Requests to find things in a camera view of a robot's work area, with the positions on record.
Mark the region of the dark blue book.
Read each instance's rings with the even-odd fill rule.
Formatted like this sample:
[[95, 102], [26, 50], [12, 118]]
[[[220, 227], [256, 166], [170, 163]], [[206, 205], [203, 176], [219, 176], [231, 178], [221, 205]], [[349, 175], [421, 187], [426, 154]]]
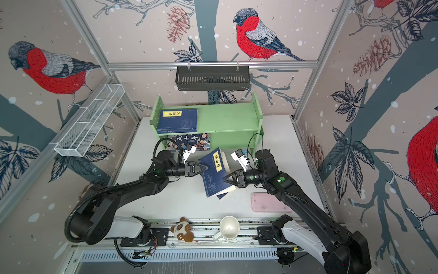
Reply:
[[224, 194], [218, 194], [218, 195], [216, 195], [216, 196], [218, 197], [218, 199], [221, 200], [226, 194], [227, 194], [227, 193], [224, 193]]
[[197, 132], [198, 111], [196, 108], [162, 110], [158, 134], [190, 134]]
[[236, 189], [235, 186], [222, 180], [223, 177], [230, 174], [230, 171], [225, 153], [221, 151], [221, 148], [216, 148], [211, 153], [200, 158], [198, 162], [209, 167], [208, 171], [201, 174], [206, 197], [209, 198], [218, 194], [229, 193]]

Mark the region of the colourful cartoon cover book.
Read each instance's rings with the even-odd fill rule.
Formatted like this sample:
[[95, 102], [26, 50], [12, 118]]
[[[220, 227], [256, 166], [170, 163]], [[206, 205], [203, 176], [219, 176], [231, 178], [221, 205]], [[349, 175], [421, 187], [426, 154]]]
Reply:
[[187, 146], [196, 147], [197, 151], [208, 151], [211, 149], [211, 135], [209, 133], [170, 135], [168, 138], [172, 139], [183, 149], [186, 149]]

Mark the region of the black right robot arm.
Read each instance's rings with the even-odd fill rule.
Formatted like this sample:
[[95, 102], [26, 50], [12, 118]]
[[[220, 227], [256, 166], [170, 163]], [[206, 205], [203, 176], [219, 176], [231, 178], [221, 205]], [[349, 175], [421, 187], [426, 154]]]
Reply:
[[223, 181], [238, 188], [261, 184], [267, 193], [293, 210], [308, 226], [283, 215], [273, 224], [278, 243], [292, 242], [318, 260], [328, 274], [366, 274], [371, 269], [367, 239], [350, 232], [319, 208], [287, 173], [279, 170], [269, 150], [255, 153], [255, 169], [240, 169]]

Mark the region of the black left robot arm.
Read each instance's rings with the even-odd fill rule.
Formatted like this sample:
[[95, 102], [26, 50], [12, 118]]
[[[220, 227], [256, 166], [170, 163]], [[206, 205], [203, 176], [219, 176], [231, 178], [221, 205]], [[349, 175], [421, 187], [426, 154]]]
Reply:
[[86, 192], [66, 218], [64, 234], [69, 242], [85, 242], [89, 245], [99, 243], [110, 232], [119, 208], [162, 192], [171, 182], [170, 177], [195, 177], [209, 170], [205, 164], [187, 161], [184, 155], [191, 151], [180, 145], [177, 145], [177, 159], [173, 158], [169, 150], [157, 152], [163, 141], [173, 140], [159, 139], [155, 144], [149, 169], [138, 180], [112, 187], [93, 186]]

